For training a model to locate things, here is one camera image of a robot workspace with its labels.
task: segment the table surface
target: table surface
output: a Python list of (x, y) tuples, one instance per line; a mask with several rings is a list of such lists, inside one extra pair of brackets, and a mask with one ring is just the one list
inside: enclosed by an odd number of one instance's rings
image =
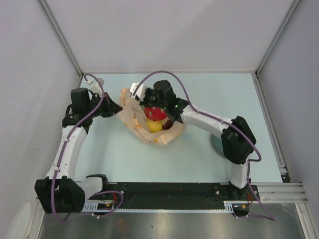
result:
[[(146, 74), (96, 74), (104, 90), (118, 102), (122, 88), (140, 82)], [(263, 157), (252, 163), (253, 182), (282, 182), (269, 133), (250, 74), (182, 73), (192, 102), (203, 110), (232, 118), (242, 116), (254, 133)], [(169, 80), (178, 97), (184, 98), (178, 82), (157, 74), (145, 84)], [(88, 87), (84, 81), (82, 87)], [(192, 125), (165, 146), (145, 144), (131, 133), (118, 116), (94, 118), (80, 151), (75, 180), (90, 174), (105, 174), (110, 182), (228, 182), (230, 162), (213, 150), (209, 133)]]

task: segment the gray wall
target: gray wall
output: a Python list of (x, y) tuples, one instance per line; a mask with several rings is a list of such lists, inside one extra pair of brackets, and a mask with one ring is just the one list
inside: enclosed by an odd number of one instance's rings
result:
[(258, 67), (292, 0), (47, 0), (85, 72)]
[(261, 73), (284, 156), (319, 222), (319, 1), (305, 0)]
[(0, 1), (0, 238), (52, 164), (79, 78), (36, 0)]

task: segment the yellow fruit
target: yellow fruit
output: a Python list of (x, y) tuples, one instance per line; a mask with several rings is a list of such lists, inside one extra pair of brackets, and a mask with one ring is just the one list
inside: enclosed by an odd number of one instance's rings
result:
[(159, 132), (163, 128), (163, 123), (161, 121), (153, 121), (151, 119), (147, 119), (147, 124), (151, 133)]

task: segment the transparent plastic bag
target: transparent plastic bag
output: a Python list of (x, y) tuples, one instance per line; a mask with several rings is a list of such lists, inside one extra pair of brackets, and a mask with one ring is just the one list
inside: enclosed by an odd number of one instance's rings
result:
[(131, 98), (129, 88), (121, 90), (119, 105), (123, 110), (118, 113), (118, 116), (125, 126), (133, 132), (144, 143), (156, 144), (163, 146), (177, 138), (185, 129), (185, 124), (174, 122), (173, 126), (168, 130), (151, 133), (147, 125), (147, 117), (139, 105), (139, 103)]

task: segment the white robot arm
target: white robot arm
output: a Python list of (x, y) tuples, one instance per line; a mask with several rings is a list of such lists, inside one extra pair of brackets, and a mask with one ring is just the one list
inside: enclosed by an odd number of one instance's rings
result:
[(96, 83), (93, 83), (89, 89), (72, 90), (71, 100), (72, 104), (68, 106), (62, 121), (62, 138), (54, 162), (45, 179), (37, 180), (34, 186), (46, 213), (53, 212), (51, 206), (53, 183), (54, 208), (57, 213), (81, 212), (85, 200), (102, 190), (108, 190), (105, 175), (89, 175), (84, 181), (75, 182), (75, 168), (93, 118), (111, 117), (121, 111), (122, 107), (114, 103), (107, 93), (102, 96), (102, 91)]
[[(171, 121), (191, 124), (210, 132), (213, 135), (213, 143), (218, 145), (219, 151), (231, 161), (230, 183), (239, 189), (243, 189), (246, 186), (248, 170), (247, 158), (253, 152), (253, 149), (241, 135), (225, 124), (225, 122), (228, 122), (229, 124), (236, 125), (255, 144), (256, 139), (242, 117), (235, 119), (223, 118), (207, 113), (197, 107), (191, 107), (188, 101), (176, 97), (167, 80), (157, 81), (154, 84), (154, 89), (147, 88), (143, 84), (139, 87), (138, 85), (139, 83), (132, 83), (130, 92), (132, 93), (132, 98), (140, 101), (140, 105), (160, 107), (165, 109)], [(198, 114), (198, 112), (207, 113), (220, 120)]]

